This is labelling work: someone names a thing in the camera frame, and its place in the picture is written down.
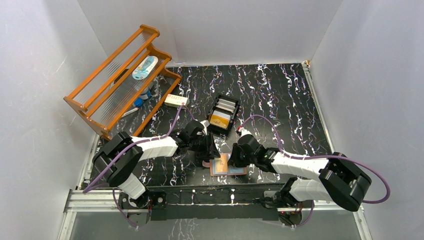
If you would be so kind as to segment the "gold credit card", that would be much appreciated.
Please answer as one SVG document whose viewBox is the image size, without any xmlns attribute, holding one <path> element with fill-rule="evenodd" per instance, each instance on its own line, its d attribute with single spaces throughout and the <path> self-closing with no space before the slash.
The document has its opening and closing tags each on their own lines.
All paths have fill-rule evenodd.
<svg viewBox="0 0 424 240">
<path fill-rule="evenodd" d="M 214 159 L 214 172 L 215 174 L 226 174 L 228 172 L 228 157 L 226 154 Z"/>
</svg>

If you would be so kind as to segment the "black card tray box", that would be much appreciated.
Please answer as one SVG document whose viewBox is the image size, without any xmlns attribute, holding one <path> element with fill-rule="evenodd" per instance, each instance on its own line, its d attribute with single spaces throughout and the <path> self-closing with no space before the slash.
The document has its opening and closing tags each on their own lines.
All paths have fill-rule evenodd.
<svg viewBox="0 0 424 240">
<path fill-rule="evenodd" d="M 229 111 L 218 108 L 217 107 L 218 98 L 222 98 L 222 99 L 228 100 L 230 102 L 234 102 L 236 104 L 235 111 L 233 113 L 231 113 Z M 230 134 L 232 127 L 234 126 L 234 124 L 237 120 L 238 111 L 240 109 L 240 103 L 241 103 L 241 101 L 239 99 L 229 97 L 229 96 L 225 96 L 225 95 L 222 95 L 222 94 L 217 95 L 217 97 L 214 99 L 214 102 L 213 102 L 213 105 L 212 105 L 210 111 L 207 114 L 207 120 L 210 123 L 210 119 L 211 119 L 212 115 L 225 117 L 225 118 L 230 119 L 229 126 L 228 126 L 228 129 L 222 129 L 222 128 L 214 126 L 210 123 L 210 125 L 207 127 L 207 130 L 209 132 L 213 133 L 213 134 L 216 134 L 216 135 L 228 136 Z"/>
</svg>

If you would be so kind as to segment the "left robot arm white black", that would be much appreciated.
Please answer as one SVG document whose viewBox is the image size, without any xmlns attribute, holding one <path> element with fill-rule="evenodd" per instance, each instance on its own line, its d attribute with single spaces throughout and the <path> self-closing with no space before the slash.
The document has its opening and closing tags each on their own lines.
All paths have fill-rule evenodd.
<svg viewBox="0 0 424 240">
<path fill-rule="evenodd" d="M 118 133 L 94 156 L 96 181 L 105 179 L 108 186 L 118 188 L 130 197 L 137 208 L 149 203 L 147 187 L 134 175 L 138 162 L 159 157 L 173 157 L 192 151 L 200 162 L 208 163 L 220 153 L 213 134 L 207 131 L 208 121 L 191 120 L 185 128 L 157 137 L 133 137 Z"/>
</svg>

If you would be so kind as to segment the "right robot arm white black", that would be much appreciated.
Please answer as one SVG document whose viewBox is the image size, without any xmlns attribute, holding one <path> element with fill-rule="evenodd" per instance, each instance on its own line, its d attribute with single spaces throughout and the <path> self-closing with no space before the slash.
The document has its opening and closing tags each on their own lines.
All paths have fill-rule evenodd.
<svg viewBox="0 0 424 240">
<path fill-rule="evenodd" d="M 251 134 L 233 144 L 229 165 L 244 168 L 255 165 L 263 172 L 290 174 L 280 191 L 264 196 L 261 203 L 270 208 L 295 207 L 304 201 L 334 202 L 350 212 L 362 204 L 371 178 L 341 153 L 309 159 L 290 155 L 276 147 L 264 147 Z"/>
</svg>

